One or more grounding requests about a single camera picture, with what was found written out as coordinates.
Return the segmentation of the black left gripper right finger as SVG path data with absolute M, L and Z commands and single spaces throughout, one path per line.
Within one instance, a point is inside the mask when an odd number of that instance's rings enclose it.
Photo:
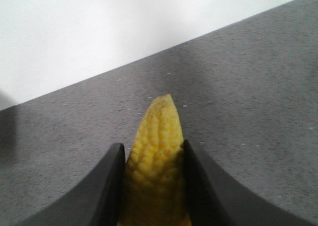
M 186 202 L 194 226 L 310 226 L 223 170 L 201 147 L 183 142 Z

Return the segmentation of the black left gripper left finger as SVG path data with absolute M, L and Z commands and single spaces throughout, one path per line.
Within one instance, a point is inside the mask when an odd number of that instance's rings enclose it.
M 19 223 L 21 226 L 115 226 L 118 224 L 124 146 L 112 144 L 104 157 L 74 188 Z

